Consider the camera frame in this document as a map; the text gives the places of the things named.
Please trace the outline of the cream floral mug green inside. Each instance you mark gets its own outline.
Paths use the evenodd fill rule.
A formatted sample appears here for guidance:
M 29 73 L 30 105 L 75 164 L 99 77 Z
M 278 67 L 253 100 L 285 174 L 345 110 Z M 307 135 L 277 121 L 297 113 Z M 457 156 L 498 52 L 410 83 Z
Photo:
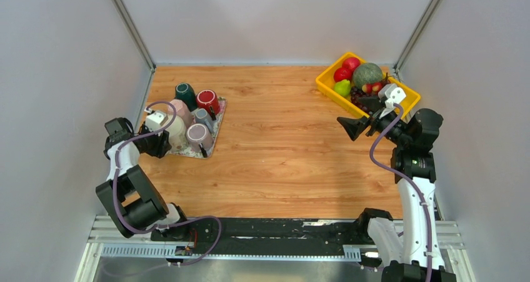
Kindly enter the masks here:
M 169 133 L 168 141 L 173 150 L 181 149 L 186 144 L 184 121 L 176 116 L 172 124 L 166 129 Z

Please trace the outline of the mauve mug black handle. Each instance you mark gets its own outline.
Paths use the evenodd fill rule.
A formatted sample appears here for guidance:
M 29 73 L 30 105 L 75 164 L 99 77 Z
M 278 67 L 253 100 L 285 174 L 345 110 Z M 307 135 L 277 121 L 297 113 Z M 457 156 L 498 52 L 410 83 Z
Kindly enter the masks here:
M 195 153 L 207 158 L 214 146 L 214 139 L 206 125 L 201 123 L 192 124 L 186 131 L 188 143 Z

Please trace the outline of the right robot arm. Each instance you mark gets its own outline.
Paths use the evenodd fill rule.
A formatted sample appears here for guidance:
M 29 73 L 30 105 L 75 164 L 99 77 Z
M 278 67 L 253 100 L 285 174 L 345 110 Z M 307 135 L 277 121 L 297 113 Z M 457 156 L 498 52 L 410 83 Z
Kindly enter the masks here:
M 378 134 L 369 157 L 394 175 L 402 204 L 402 233 L 389 212 L 366 208 L 357 219 L 358 237 L 376 245 L 384 266 L 382 281 L 456 281 L 441 254 L 434 212 L 436 169 L 431 150 L 443 117 L 422 108 L 406 123 L 398 103 L 392 103 L 388 114 L 383 112 L 380 109 L 368 118 L 337 118 L 353 141 L 362 132 Z

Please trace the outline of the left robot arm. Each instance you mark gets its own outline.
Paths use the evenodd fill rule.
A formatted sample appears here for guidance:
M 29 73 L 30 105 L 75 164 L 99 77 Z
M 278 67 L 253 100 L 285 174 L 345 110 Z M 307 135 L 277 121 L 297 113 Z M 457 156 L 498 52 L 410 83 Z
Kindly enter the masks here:
M 117 230 L 125 237 L 149 233 L 155 228 L 167 230 L 177 241 L 191 233 L 191 224 L 182 209 L 167 204 L 146 173 L 138 165 L 140 154 L 163 157 L 170 149 L 169 133 L 150 134 L 141 126 L 139 139 L 130 120 L 115 118 L 105 123 L 108 133 L 104 155 L 110 160 L 107 181 L 96 187 L 96 195 Z

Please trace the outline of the right arm base link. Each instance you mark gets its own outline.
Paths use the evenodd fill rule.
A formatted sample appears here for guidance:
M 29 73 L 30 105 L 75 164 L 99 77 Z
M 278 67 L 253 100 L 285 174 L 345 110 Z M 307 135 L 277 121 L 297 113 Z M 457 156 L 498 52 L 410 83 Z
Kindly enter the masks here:
M 403 242 L 398 236 L 390 212 L 365 208 L 357 222 L 361 238 L 376 245 L 384 266 L 389 266 L 392 261 L 402 261 Z

